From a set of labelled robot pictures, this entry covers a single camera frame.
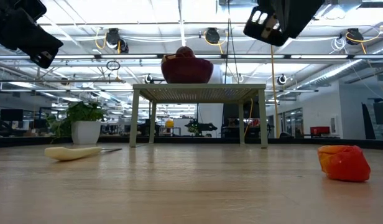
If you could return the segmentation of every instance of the wooden table surface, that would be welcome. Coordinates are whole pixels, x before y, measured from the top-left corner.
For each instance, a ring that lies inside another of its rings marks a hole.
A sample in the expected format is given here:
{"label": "wooden table surface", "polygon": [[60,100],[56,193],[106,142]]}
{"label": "wooden table surface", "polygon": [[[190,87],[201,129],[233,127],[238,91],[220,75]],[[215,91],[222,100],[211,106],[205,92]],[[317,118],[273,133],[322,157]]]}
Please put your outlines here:
{"label": "wooden table surface", "polygon": [[0,149],[2,223],[383,223],[383,151],[362,184],[328,180],[310,145],[124,147],[72,162]]}

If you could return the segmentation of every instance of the table leg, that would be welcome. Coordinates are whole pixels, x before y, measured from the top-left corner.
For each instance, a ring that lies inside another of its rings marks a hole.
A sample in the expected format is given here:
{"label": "table leg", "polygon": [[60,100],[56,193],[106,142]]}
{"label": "table leg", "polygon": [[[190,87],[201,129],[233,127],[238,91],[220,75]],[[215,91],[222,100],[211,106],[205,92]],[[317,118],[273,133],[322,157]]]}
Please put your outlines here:
{"label": "table leg", "polygon": [[244,144],[244,103],[239,103],[240,144]]}
{"label": "table leg", "polygon": [[155,112],[157,111],[157,103],[153,101],[152,105],[152,114],[150,116],[150,134],[149,134],[149,143],[154,143],[154,131],[155,131]]}
{"label": "table leg", "polygon": [[261,121],[261,147],[267,148],[267,121],[266,121],[266,102],[265,90],[259,90],[259,117]]}
{"label": "table leg", "polygon": [[136,147],[137,111],[139,109],[140,93],[140,90],[134,90],[134,99],[132,101],[131,133],[129,135],[129,147]]}

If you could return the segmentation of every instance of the red box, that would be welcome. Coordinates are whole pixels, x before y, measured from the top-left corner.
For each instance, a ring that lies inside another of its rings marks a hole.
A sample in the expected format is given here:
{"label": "red box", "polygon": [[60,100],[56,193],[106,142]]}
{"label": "red box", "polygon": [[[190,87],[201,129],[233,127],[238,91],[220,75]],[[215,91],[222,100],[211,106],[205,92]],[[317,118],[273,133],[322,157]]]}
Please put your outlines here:
{"label": "red box", "polygon": [[330,127],[310,127],[310,134],[320,135],[320,134],[329,134]]}

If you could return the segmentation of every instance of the white pot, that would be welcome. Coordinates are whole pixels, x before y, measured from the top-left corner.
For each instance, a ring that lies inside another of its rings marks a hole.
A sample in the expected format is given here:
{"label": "white pot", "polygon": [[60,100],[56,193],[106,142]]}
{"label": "white pot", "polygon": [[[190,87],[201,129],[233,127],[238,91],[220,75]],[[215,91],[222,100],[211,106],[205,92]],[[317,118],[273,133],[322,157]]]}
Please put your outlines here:
{"label": "white pot", "polygon": [[100,135],[99,121],[77,121],[72,124],[74,144],[96,144]]}

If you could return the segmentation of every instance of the red bowl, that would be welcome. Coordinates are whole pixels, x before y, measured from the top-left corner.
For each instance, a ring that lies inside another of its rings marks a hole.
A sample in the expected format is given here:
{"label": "red bowl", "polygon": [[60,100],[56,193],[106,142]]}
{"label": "red bowl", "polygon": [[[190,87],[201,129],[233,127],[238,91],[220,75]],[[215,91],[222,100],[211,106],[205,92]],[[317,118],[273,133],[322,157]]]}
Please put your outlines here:
{"label": "red bowl", "polygon": [[177,57],[161,64],[167,83],[208,83],[213,69],[210,61],[195,57]]}

